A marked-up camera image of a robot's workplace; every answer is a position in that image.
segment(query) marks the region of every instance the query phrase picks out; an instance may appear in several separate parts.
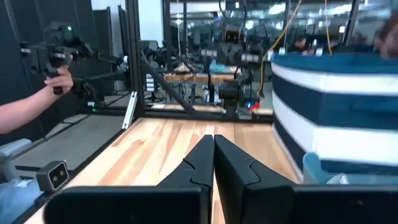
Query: person's arm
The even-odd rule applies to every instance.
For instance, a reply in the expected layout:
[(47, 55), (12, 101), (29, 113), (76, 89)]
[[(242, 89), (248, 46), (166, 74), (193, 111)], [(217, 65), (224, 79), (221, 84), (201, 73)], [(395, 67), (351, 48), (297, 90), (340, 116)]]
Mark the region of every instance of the person's arm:
[(73, 86), (68, 67), (58, 69), (59, 76), (47, 79), (46, 87), (30, 97), (0, 106), (0, 134), (9, 133), (31, 122), (61, 96), (54, 95), (55, 86), (62, 87), (65, 93)]

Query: person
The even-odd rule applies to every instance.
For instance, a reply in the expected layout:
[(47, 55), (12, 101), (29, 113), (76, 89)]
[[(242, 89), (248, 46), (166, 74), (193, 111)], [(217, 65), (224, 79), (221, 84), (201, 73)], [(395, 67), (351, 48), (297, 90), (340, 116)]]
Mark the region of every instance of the person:
[(398, 10), (392, 11), (373, 43), (383, 58), (398, 57)]
[(313, 50), (308, 49), (307, 38), (304, 36), (296, 39), (294, 45), (287, 49), (288, 52), (302, 53), (304, 55), (313, 54)]
[(44, 81), (46, 86), (32, 96), (0, 106), (0, 134), (10, 133), (31, 122), (62, 97), (53, 93), (54, 87), (62, 87), (63, 94), (72, 89), (73, 80), (68, 66), (58, 68), (58, 74), (47, 78)]

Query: desk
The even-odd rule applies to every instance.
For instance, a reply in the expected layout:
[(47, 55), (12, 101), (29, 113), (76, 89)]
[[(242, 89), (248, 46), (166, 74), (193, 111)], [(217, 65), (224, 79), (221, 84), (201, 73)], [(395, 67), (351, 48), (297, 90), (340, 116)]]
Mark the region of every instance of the desk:
[[(220, 106), (197, 106), (192, 105), (193, 109), (197, 111), (207, 111), (207, 112), (222, 112), (223, 108)], [(166, 105), (161, 103), (155, 103), (151, 108), (153, 109), (166, 109), (166, 110), (183, 110), (181, 105)]]
[[(222, 134), (247, 153), (287, 178), (297, 178), (265, 124), (138, 119), (67, 186), (156, 185), (171, 173), (205, 134)], [(213, 223), (224, 224), (214, 187)], [(25, 224), (44, 224), (43, 208)]]
[[(216, 73), (211, 75), (211, 83), (212, 84), (220, 84), (223, 82), (231, 82), (234, 80), (233, 73), (235, 72), (236, 67), (231, 67), (230, 72), (231, 74), (224, 74), (224, 73)], [(175, 69), (178, 72), (189, 71), (189, 69), (185, 65), (181, 65)], [(186, 74), (186, 75), (176, 75), (174, 73), (168, 73), (164, 76), (164, 79), (167, 82), (176, 82), (181, 83), (184, 82), (185, 84), (203, 84), (207, 85), (208, 83), (208, 75), (206, 73), (197, 73), (197, 74)]]

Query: black curtain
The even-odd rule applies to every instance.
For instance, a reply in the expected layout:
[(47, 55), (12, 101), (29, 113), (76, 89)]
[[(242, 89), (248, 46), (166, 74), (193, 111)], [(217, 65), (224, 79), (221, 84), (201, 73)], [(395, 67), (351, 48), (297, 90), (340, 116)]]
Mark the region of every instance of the black curtain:
[[(72, 0), (35, 0), (37, 3), (37, 10), (41, 15), (40, 20), (43, 27), (48, 27), (52, 22), (64, 22), (70, 24), (76, 30), (79, 38), (84, 38), (81, 35), (81, 27), (77, 18), (77, 9), (75, 2)], [(69, 71), (74, 77), (90, 77), (91, 71), (87, 60), (79, 60), (77, 63), (72, 63)], [(80, 102), (77, 96), (69, 93), (58, 101), (60, 110), (65, 117), (73, 116), (79, 109)]]
[[(112, 25), (111, 25), (111, 9), (108, 7), (103, 10), (94, 10), (94, 20), (96, 33), (98, 36), (98, 50), (104, 54), (113, 54), (112, 42)], [(98, 70), (103, 73), (111, 73), (113, 66), (110, 63), (99, 62)], [(101, 85), (105, 95), (114, 93), (114, 85), (111, 80), (103, 80)]]
[[(0, 1), (0, 105), (21, 100), (33, 94), (29, 73), (25, 69), (19, 46), (19, 32), (14, 22), (11, 0)], [(39, 118), (9, 134), (0, 135), (0, 145), (21, 138), (31, 140), (44, 136)]]
[[(94, 15), (93, 9), (91, 8), (91, 1), (90, 0), (64, 0), (74, 3), (75, 5), (75, 13), (78, 26), (76, 27), (79, 29), (80, 38), (89, 43), (91, 46), (98, 48), (98, 38), (97, 32), (95, 29), (94, 23)], [(87, 60), (88, 65), (88, 76), (93, 77), (97, 75), (101, 75), (102, 71), (98, 68), (99, 62), (96, 60)]]
[(120, 22), (120, 31), (122, 35), (122, 43), (123, 43), (123, 54), (128, 55), (129, 53), (129, 36), (127, 29), (127, 14), (126, 11), (118, 6), (119, 9), (119, 22)]
[[(40, 18), (37, 13), (35, 1), (12, 0), (12, 10), (15, 17), (17, 30), (21, 41), (36, 44), (44, 41), (43, 27), (40, 24)], [(35, 93), (41, 90), (45, 84), (44, 75), (33, 75), (29, 72), (29, 60), (25, 59), (25, 69), (28, 71), (28, 79), (32, 85), (32, 91)], [(63, 116), (59, 107), (59, 102), (54, 103), (45, 110), (39, 119), (43, 124), (44, 132), (50, 132), (58, 123), (62, 122)]]

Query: human hand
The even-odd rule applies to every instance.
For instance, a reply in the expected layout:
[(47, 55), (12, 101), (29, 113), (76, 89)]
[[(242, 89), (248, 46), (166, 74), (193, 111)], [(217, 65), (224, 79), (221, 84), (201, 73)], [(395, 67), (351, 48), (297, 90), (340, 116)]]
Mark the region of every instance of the human hand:
[(69, 65), (64, 65), (57, 69), (58, 76), (49, 78), (44, 81), (48, 86), (62, 88), (63, 94), (68, 93), (73, 87), (72, 75), (68, 70)]

